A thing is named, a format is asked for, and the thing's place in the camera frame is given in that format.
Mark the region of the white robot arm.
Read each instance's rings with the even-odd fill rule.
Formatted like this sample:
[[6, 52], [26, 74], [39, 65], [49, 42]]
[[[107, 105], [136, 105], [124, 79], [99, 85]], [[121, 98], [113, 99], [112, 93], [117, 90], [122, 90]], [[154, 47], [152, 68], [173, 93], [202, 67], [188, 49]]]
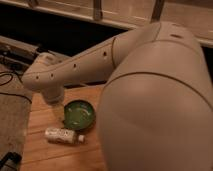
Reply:
[[104, 82], [97, 127], [108, 171], [213, 171], [213, 83], [196, 37], [173, 22], [113, 36], [22, 78], [49, 105], [64, 86]]

